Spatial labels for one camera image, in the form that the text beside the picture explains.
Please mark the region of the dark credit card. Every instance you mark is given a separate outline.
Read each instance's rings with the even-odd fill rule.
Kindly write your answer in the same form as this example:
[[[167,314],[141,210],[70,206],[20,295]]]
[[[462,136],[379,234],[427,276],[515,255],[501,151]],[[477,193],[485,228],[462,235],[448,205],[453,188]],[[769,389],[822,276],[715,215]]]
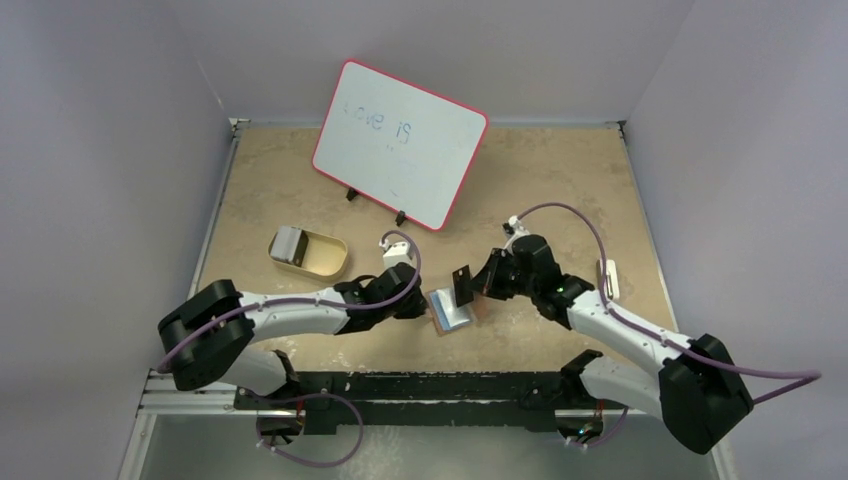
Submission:
[[[472,275],[470,267],[465,265],[457,270],[454,270],[452,276],[452,290],[454,304],[457,308],[466,306],[474,301],[474,291],[472,288]]]

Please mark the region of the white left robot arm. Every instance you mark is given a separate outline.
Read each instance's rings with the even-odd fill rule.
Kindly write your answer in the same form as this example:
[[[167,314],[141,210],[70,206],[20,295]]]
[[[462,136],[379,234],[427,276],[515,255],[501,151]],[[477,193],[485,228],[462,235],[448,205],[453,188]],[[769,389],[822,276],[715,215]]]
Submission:
[[[310,294],[259,295],[217,280],[157,325],[165,355],[156,370],[171,374],[180,391],[215,382],[244,386],[272,408],[297,399],[288,357],[252,344],[277,337],[365,332],[389,318],[415,319],[426,310],[419,269],[398,263]]]

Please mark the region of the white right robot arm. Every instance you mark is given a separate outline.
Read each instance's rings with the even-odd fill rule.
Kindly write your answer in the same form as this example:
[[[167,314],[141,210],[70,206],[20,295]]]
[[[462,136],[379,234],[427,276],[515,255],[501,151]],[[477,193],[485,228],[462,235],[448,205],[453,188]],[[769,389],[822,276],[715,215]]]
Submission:
[[[547,240],[520,236],[495,248],[468,282],[484,297],[530,299],[539,314],[593,338],[626,358],[620,364],[586,350],[561,370],[561,392],[576,407],[609,400],[663,422],[684,447],[708,453],[754,408],[754,401],[725,345],[656,326],[641,317],[624,324],[622,311],[605,306],[590,282],[562,272]]]

